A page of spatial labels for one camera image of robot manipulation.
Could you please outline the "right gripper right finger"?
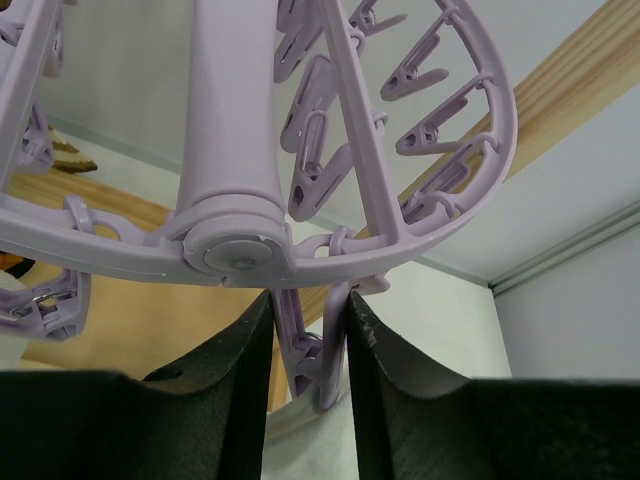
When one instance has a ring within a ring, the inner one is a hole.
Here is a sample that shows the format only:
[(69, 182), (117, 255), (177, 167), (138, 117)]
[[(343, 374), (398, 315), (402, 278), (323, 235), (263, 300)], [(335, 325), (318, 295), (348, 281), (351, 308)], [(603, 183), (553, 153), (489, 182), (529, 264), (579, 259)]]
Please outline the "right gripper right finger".
[(347, 303), (363, 479), (635, 479), (635, 381), (470, 379)]

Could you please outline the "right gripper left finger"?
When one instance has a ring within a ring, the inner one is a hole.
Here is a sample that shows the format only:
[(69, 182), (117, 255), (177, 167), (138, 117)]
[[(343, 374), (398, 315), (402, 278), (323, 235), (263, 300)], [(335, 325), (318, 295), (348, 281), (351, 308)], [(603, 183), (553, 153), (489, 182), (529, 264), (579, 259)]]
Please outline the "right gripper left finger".
[(274, 308), (260, 294), (231, 325), (135, 380), (117, 371), (1, 375), (5, 479), (257, 479)]

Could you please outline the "purple round clip hanger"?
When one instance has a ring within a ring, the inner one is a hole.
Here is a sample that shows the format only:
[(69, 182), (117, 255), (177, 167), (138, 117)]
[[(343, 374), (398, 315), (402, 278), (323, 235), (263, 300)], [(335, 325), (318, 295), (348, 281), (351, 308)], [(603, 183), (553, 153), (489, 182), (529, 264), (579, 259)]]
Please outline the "purple round clip hanger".
[(422, 71), (451, 27), (474, 75), (403, 134), (402, 156), (447, 161), (405, 199), (394, 193), (361, 65), (366, 41), (396, 26), (364, 1), (198, 1), (194, 5), (184, 160), (177, 206), (160, 228), (88, 207), (1, 198), (3, 251), (59, 265), (56, 279), (1, 294), (7, 335), (61, 342), (84, 328), (91, 278), (264, 288), (294, 395), (318, 411), (340, 393), (351, 291), (461, 229), (504, 181), (516, 149), (514, 92), (464, 1), (440, 14), (382, 84), (405, 100), (443, 81)]

